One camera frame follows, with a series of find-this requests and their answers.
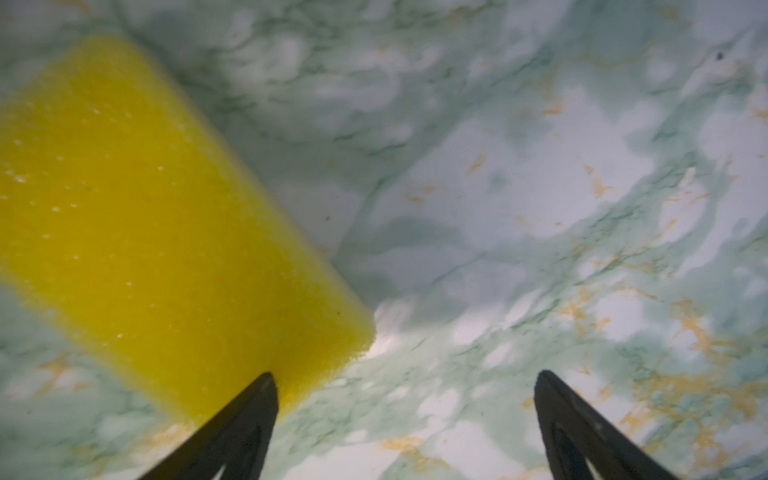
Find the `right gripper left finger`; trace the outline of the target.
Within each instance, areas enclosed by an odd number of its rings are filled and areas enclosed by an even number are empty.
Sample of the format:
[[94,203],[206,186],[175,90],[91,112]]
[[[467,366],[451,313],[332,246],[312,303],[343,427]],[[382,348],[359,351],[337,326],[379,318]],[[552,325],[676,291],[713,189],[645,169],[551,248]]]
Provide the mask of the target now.
[[257,480],[278,412],[277,385],[265,372],[141,479]]

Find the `yellow sponge diagonal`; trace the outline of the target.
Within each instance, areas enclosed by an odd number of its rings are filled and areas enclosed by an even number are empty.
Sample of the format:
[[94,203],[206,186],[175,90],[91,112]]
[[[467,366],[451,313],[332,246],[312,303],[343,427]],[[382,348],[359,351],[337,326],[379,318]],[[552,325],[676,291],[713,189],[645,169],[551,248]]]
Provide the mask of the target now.
[[1,278],[195,423],[266,372],[289,411],[375,338],[187,97],[114,37],[82,41],[2,106]]

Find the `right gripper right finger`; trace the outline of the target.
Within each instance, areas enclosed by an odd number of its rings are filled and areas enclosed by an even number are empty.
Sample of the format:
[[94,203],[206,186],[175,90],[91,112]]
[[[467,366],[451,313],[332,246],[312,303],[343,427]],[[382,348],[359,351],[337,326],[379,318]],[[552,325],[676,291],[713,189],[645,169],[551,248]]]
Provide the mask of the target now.
[[571,387],[549,370],[535,383],[534,403],[555,479],[674,480]]

